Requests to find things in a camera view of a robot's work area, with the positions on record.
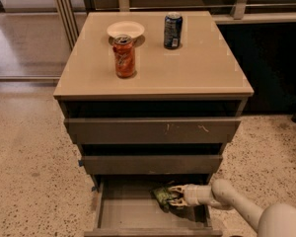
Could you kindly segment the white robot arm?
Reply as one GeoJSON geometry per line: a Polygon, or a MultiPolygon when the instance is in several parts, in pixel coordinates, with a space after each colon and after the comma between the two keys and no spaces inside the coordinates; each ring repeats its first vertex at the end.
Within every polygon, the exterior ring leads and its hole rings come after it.
{"type": "Polygon", "coordinates": [[[217,209],[234,208],[257,233],[257,237],[296,237],[296,207],[275,203],[262,209],[241,195],[227,180],[217,179],[206,186],[173,186],[168,191],[181,195],[169,201],[173,206],[207,204],[217,209]]]}

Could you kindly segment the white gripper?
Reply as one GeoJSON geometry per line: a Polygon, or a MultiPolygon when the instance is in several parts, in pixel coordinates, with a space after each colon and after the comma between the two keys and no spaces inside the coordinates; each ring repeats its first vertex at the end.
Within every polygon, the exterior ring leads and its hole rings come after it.
{"type": "Polygon", "coordinates": [[[198,196],[198,185],[172,186],[168,188],[171,193],[183,194],[184,198],[174,198],[168,201],[168,204],[175,207],[197,206],[200,205],[198,196]]]}

